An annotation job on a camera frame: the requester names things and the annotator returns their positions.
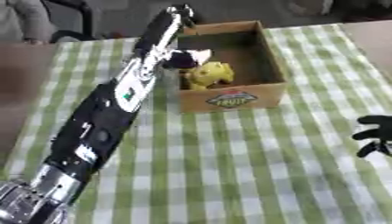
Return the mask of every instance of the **gray floor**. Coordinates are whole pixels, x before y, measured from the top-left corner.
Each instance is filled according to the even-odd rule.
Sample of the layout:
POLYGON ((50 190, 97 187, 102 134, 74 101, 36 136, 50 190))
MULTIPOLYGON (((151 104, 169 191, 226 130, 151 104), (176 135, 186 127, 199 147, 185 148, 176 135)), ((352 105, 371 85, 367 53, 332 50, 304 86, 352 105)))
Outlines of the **gray floor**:
MULTIPOLYGON (((141 34, 153 15, 183 0, 88 0, 94 9, 94 29, 102 33, 120 32, 126 37, 141 34)), ((288 10, 290 0, 188 0, 206 22, 261 20, 265 27, 336 23, 334 16, 300 17, 288 10)), ((62 29, 78 30, 75 12, 53 7, 53 22, 62 29)))

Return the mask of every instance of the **robotic hand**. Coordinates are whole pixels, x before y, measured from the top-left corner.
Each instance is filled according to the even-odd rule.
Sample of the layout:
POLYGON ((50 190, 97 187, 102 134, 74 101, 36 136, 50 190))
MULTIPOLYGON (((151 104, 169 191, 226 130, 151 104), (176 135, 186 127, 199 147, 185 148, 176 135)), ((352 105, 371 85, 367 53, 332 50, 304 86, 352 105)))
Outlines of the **robotic hand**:
POLYGON ((389 150, 389 148, 392 147, 391 145, 389 145, 389 141, 392 141, 392 116, 367 115, 359 118, 358 122, 361 124, 378 124, 379 128, 369 129, 357 133, 353 135, 354 140, 364 140, 372 138, 378 139, 379 141, 376 140, 365 145, 357 153, 357 156, 359 158, 364 158, 373 151, 379 151, 387 156, 392 157, 392 154, 389 150))
POLYGON ((172 50, 184 26, 193 26, 189 5, 173 5, 148 25, 123 70, 99 85, 73 112, 52 141, 51 154, 30 183, 0 182, 0 224, 62 223, 134 122, 142 101, 153 89, 157 69, 200 65, 209 51, 172 50))

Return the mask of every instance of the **yellow rubber duck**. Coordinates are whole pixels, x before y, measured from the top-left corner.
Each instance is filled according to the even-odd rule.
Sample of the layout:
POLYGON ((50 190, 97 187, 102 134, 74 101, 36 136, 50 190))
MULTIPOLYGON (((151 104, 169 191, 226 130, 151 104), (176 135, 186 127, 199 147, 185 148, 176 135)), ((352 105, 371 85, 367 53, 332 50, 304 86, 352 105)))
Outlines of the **yellow rubber duck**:
POLYGON ((231 83, 235 73, 228 63, 208 62, 203 66, 183 70, 192 90, 206 90, 209 86, 224 81, 231 83))

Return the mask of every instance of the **checkered tablecloth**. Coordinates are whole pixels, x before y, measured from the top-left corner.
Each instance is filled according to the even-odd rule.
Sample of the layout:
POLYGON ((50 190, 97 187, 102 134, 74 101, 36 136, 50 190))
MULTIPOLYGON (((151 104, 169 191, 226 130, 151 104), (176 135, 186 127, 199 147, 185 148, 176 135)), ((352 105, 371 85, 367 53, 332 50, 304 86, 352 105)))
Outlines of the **checkered tablecloth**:
MULTIPOLYGON (((388 80, 340 25, 266 30, 280 106, 180 114, 166 73, 69 223, 392 223, 392 159, 355 156, 356 118, 391 114, 388 80)), ((133 39, 66 43, 5 169, 30 177, 51 137, 133 39)))

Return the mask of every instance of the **black glove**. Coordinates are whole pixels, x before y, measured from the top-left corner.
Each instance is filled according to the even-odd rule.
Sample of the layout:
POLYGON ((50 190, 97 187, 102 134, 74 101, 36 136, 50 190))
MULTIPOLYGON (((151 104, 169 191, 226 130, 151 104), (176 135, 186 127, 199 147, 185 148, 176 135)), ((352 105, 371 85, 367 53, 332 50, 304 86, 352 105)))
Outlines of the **black glove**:
POLYGON ((359 158, 364 158, 373 151, 379 151, 387 156, 392 157, 387 147, 387 141, 392 141, 392 116, 385 115, 367 115, 358 119, 361 124, 379 124, 378 129, 369 129, 353 135, 354 140, 364 140, 369 138, 378 138, 380 142, 372 142, 365 145, 357 153, 359 158))

